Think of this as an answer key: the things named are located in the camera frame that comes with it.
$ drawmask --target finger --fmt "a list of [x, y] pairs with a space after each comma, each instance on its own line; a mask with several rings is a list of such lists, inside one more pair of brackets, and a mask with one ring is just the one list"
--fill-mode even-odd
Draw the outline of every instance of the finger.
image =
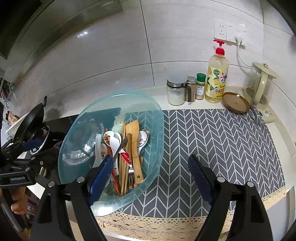
[[16, 214], [25, 214], [27, 212], [27, 198], [17, 200], [11, 205], [11, 210]]
[[13, 191], [13, 193], [11, 194], [12, 199], [14, 201], [22, 199], [25, 194], [25, 190], [26, 190], [26, 187], [20, 187], [15, 191]]

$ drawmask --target plastic basin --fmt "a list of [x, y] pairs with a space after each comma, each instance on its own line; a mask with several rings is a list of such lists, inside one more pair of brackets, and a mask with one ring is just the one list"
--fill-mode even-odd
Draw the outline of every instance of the plastic basin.
[[91, 209], [96, 217], [108, 215], [142, 195], [158, 175], [164, 150], [164, 119], [158, 103], [140, 91], [120, 91], [100, 98], [76, 118], [66, 135], [59, 153], [58, 170], [63, 184], [86, 176], [92, 167], [95, 138], [105, 129], [121, 132], [123, 121], [138, 119], [141, 129], [149, 129], [151, 139], [144, 148], [142, 171], [144, 181], [137, 188], [118, 197], [112, 183], [104, 189]]

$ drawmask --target dish soap bottle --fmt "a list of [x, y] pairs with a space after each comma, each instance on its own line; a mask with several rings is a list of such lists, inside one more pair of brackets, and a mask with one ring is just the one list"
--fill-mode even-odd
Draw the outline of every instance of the dish soap bottle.
[[222, 99], [229, 61], [225, 58], [225, 51], [222, 49], [222, 40], [214, 40], [220, 46], [216, 48], [216, 54], [209, 59], [209, 69], [205, 86], [205, 99], [210, 103], [219, 103]]

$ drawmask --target gray chevron mat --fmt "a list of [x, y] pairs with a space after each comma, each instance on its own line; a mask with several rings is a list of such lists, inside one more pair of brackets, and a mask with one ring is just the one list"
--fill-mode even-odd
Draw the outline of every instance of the gray chevron mat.
[[[163, 114], [165, 150], [159, 175], [122, 212], [156, 218], [207, 215], [210, 205], [202, 200], [188, 170], [191, 154], [231, 183], [252, 181], [261, 197], [285, 185], [271, 135], [256, 108], [244, 115], [220, 109], [164, 110]], [[146, 119], [139, 113], [126, 119], [139, 117]], [[147, 152], [144, 159], [149, 160]]]

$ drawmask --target screw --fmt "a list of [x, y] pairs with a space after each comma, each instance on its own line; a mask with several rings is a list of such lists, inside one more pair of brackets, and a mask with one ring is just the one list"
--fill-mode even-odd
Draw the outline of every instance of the screw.
[[254, 187], [254, 183], [252, 183], [251, 181], [248, 181], [248, 182], [247, 182], [247, 185], [248, 185], [250, 188]]
[[217, 181], [220, 183], [225, 182], [225, 178], [224, 177], [217, 177]]
[[76, 179], [76, 181], [77, 181], [78, 183], [82, 183], [82, 182], [84, 182], [84, 180], [85, 180], [84, 177], [78, 177], [78, 178]]
[[55, 185], [55, 182], [54, 182], [54, 181], [51, 181], [51, 182], [48, 183], [48, 186], [49, 186], [50, 188], [52, 188], [54, 185]]

